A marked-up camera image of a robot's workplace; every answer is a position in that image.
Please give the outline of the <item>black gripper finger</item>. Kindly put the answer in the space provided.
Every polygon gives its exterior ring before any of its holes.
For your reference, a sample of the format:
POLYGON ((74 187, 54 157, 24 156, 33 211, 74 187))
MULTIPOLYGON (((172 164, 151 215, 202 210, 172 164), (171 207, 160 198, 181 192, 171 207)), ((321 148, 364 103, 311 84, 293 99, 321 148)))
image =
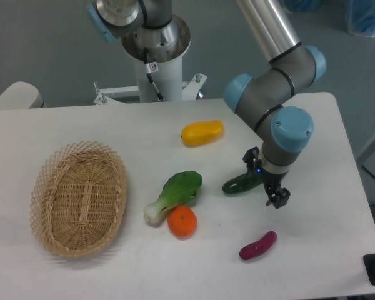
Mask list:
POLYGON ((255 146, 247 150, 242 160, 246 163, 246 176, 249 178, 260 179, 259 148, 255 146))
POLYGON ((266 184, 264 189, 268 198, 266 206, 273 206, 275 209, 285 206, 291 195, 287 188, 281 186, 273 188, 266 184))

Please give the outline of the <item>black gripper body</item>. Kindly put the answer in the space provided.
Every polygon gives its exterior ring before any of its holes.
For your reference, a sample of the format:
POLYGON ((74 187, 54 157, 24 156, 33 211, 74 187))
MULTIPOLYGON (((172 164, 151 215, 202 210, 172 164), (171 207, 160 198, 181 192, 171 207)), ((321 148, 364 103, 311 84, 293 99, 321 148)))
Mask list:
POLYGON ((278 166, 266 159, 256 161, 256 176, 261 180, 266 191, 276 191, 289 171, 289 165, 278 166))

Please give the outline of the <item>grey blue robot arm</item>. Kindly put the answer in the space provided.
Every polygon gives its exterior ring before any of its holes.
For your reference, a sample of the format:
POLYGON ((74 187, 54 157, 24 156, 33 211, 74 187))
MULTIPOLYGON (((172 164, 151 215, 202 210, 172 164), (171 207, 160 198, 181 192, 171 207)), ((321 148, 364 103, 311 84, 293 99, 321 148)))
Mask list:
MULTIPOLYGON (((303 46, 277 1, 238 1, 270 64, 262 76, 236 76, 224 100, 261 139, 244 155, 246 178, 260 180, 268 204, 281 208, 289 191, 281 183, 307 146, 314 123, 287 100, 317 81, 326 70, 321 51, 303 46)), ((140 101, 195 98, 183 84, 182 58, 191 43, 186 23, 173 13, 171 1, 94 1, 87 7, 92 25, 111 43, 121 40, 134 61, 140 101)))

